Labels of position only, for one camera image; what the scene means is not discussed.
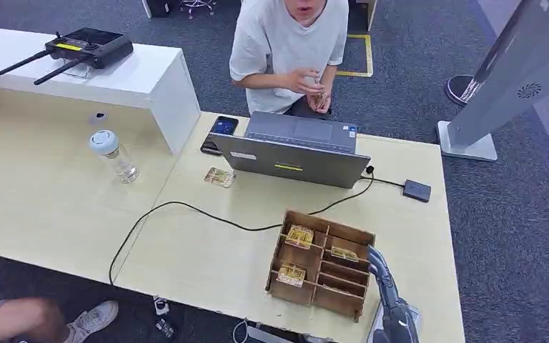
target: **gray laptop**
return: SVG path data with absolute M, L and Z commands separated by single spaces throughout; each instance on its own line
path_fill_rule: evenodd
M 338 121 L 255 111 L 252 113 L 245 136 L 354 154 L 357 126 Z
M 352 188 L 371 159 L 279 141 L 209 136 L 233 169 L 342 188 Z

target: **gray carpet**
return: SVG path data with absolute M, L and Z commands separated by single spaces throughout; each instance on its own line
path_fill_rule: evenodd
M 182 47 L 201 108 L 246 114 L 227 64 L 238 11 L 238 0 L 222 0 L 215 16 L 203 12 L 189 21 L 174 12 L 149 20 L 139 0 L 0 0 L 0 27 L 49 33 L 93 26 L 138 43 Z M 365 133 L 435 141 L 436 122 L 459 111 L 443 94 L 446 78 L 472 71 L 491 45 L 484 22 L 476 0 L 380 0 L 374 76 L 337 78 L 334 117 Z M 362 54 L 359 44 L 351 49 Z M 466 338 L 549 342 L 549 137 L 533 110 L 493 137 L 495 163 L 443 161 Z M 160 342 L 143 324 L 147 297 L 0 259 L 0 298 L 31 294 L 58 299 L 71 319 L 99 299 L 120 299 L 122 318 L 88 342 Z M 179 342 L 230 342 L 236 319 L 177 309 Z

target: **black cable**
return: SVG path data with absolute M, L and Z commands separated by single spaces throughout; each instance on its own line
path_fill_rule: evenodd
M 345 197 L 343 199 L 340 199 L 336 202 L 333 202 L 329 205 L 327 205 L 324 209 L 320 209 L 318 211 L 314 211 L 314 212 L 310 212 L 309 214 L 310 215 L 313 215 L 313 214 L 319 214 L 319 213 L 322 213 L 322 212 L 325 212 L 327 211 L 328 209 L 332 208 L 333 206 L 339 204 L 339 203 L 342 203 L 342 202 L 345 202 L 347 200 L 350 200 L 352 198 L 356 198 L 358 197 L 359 195 L 367 192 L 367 190 L 371 187 L 371 185 L 373 184 L 373 182 L 376 180 L 376 178 L 374 178 L 374 175 L 373 175 L 373 169 L 371 169 L 371 171 L 368 169 L 367 172 L 371 175 L 371 177 L 363 177 L 361 176 L 360 179 L 364 179 L 364 180 L 371 180 L 370 183 L 367 185 L 367 187 L 365 187 L 365 189 L 363 189 L 361 192 L 358 192 L 354 195 L 351 195 L 349 197 Z M 234 223 L 234 222 L 231 222 L 230 220 L 227 220 L 227 219 L 223 219 L 223 218 L 219 218 L 219 217 L 216 217 L 215 215 L 213 214 L 209 214 L 207 213 L 206 211 L 203 211 L 202 209 L 198 209 L 190 204 L 187 204 L 185 202 L 164 202 L 163 204 L 160 204 L 159 206 L 151 209 L 150 211 L 146 212 L 145 214 L 143 214 L 137 221 L 136 221 L 136 224 L 134 224 L 134 226 L 132 227 L 131 230 L 129 230 L 129 233 L 127 234 L 127 236 L 125 237 L 125 239 L 123 240 L 123 243 L 121 244 L 121 246 L 119 247 L 119 249 L 117 250 L 117 253 L 114 255 L 113 259 L 112 259 L 112 262 L 110 263 L 110 268 L 109 268 L 109 271 L 108 271 L 108 280 L 110 282 L 111 285 L 114 286 L 114 281 L 112 280 L 112 268 L 114 267 L 114 263 L 115 261 L 117 260 L 117 257 L 119 257 L 119 254 L 121 254 L 121 250 L 123 250 L 123 247 L 125 247 L 125 244 L 127 244 L 127 241 L 129 241 L 129 238 L 132 236 L 132 233 L 135 231 L 136 227 L 138 226 L 138 224 L 144 220 L 146 217 L 148 217 L 152 212 L 160 209 L 161 207 L 165 207 L 167 205 L 173 205 L 173 204 L 178 204 L 178 205 L 183 205 L 183 206 L 186 206 L 186 207 L 189 207 L 197 212 L 199 212 L 200 214 L 204 214 L 205 216 L 208 216 L 209 218 L 211 219 L 215 219 L 219 222 L 223 222 L 223 223 L 226 223 L 228 225 L 232 225 L 233 227 L 237 227 L 241 230 L 244 230 L 244 231 L 249 231 L 249 232 L 258 232 L 258 231 L 265 231 L 265 230 L 268 230 L 268 229 L 274 229 L 275 227 L 280 227 L 282 225 L 282 223 L 279 223 L 279 224 L 273 224 L 273 225 L 269 225 L 267 227 L 258 227 L 256 229 L 250 229 L 248 227 L 244 227 L 242 225 L 239 225 L 237 223 Z
M 360 178 L 361 178 L 361 180 L 371 180 L 371 178 L 369 178 L 369 177 L 360 177 Z M 386 180 L 382 180 L 382 179 L 373 179 L 373 181 L 382 182 L 383 184 L 391 184 L 393 186 L 398 186 L 398 187 L 401 187 L 401 188 L 405 188 L 404 184 L 398 184 L 398 183 L 392 182 L 392 181 L 386 181 Z

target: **robotic hand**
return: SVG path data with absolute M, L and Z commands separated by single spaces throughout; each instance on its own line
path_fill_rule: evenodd
M 369 247 L 370 273 L 374 274 L 380 288 L 384 308 L 384 330 L 377 330 L 372 343 L 419 343 L 411 310 L 403 298 L 399 298 L 397 285 L 392 278 L 382 254 Z

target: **water bottle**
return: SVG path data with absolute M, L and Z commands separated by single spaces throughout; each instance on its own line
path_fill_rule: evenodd
M 110 130 L 100 130 L 89 139 L 89 147 L 110 164 L 111 168 L 121 178 L 121 182 L 128 184 L 139 176 L 136 168 L 119 139 Z

